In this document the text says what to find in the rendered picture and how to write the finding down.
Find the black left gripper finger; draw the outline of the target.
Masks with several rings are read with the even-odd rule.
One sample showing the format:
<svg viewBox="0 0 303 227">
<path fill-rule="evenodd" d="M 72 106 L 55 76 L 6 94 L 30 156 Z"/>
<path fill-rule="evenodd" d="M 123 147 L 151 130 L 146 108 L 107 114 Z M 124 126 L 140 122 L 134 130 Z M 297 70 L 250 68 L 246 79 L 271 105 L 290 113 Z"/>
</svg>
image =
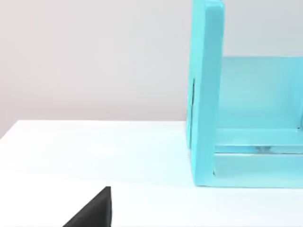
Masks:
<svg viewBox="0 0 303 227">
<path fill-rule="evenodd" d="M 111 227 L 111 187 L 106 186 L 62 227 Z"/>
</svg>

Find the light blue rack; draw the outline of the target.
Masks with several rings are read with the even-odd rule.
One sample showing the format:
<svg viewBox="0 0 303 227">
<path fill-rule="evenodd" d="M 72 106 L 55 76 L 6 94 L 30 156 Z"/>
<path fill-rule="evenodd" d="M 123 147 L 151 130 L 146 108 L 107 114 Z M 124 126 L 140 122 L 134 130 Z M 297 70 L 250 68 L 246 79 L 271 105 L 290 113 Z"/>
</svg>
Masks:
<svg viewBox="0 0 303 227">
<path fill-rule="evenodd" d="M 303 188 L 303 57 L 223 56 L 223 0 L 192 0 L 186 141 L 194 184 Z"/>
</svg>

